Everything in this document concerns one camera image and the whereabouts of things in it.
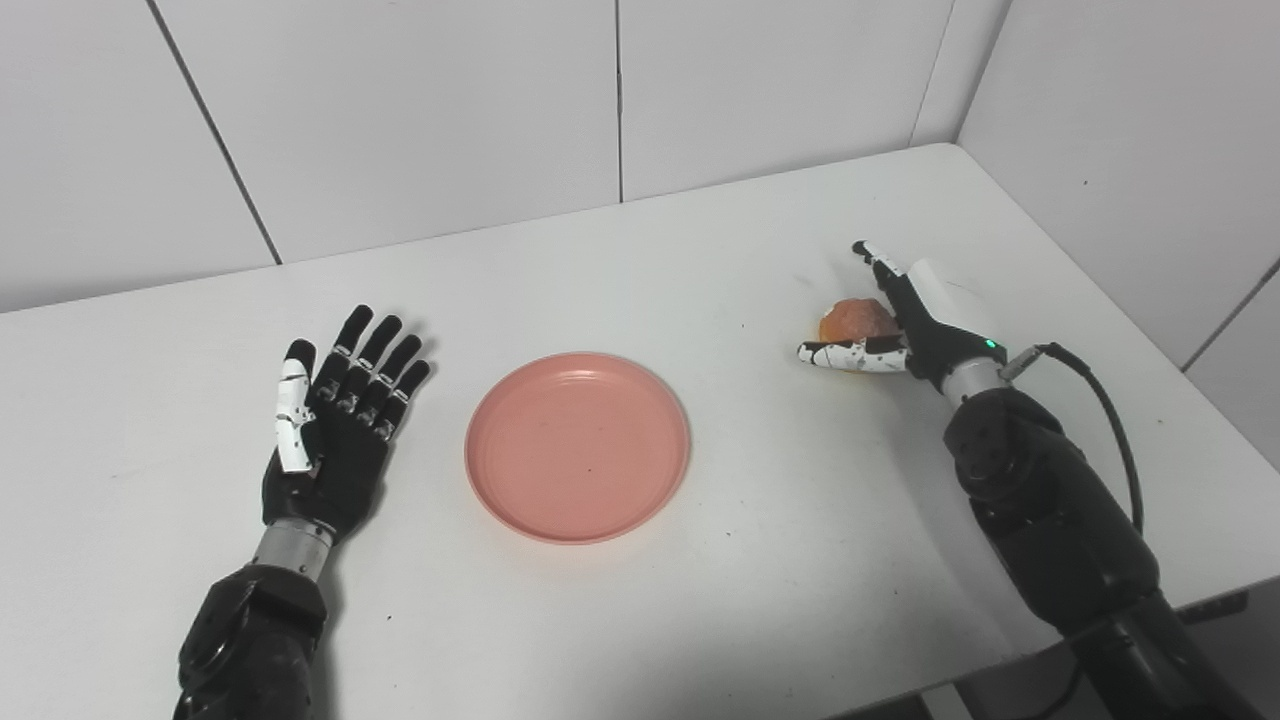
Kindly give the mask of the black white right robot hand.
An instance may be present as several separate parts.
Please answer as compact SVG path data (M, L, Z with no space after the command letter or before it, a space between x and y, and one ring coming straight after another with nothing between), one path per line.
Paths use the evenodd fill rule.
M852 251L870 268L899 331L865 340L808 341L800 363L863 374L908 373L959 406L988 389L1004 388L1009 351L984 300L966 282L922 259L900 268L873 243Z

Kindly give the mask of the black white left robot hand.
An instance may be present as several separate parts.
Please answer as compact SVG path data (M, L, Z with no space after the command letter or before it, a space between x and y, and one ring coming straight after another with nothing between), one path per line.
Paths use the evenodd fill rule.
M262 477L265 524L308 521L343 541L369 519L396 433L431 373L422 340L403 327L358 305L325 355L306 338L289 346Z

